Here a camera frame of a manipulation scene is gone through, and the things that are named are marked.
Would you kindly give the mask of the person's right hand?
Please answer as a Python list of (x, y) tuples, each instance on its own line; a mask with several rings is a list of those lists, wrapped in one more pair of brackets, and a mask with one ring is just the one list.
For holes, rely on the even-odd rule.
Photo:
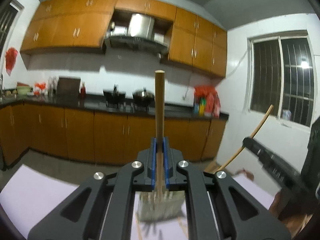
[(295, 214), (295, 205), (292, 200), (292, 194), (286, 189), (280, 190), (274, 197), (269, 207), (269, 212), (279, 220), (284, 220)]

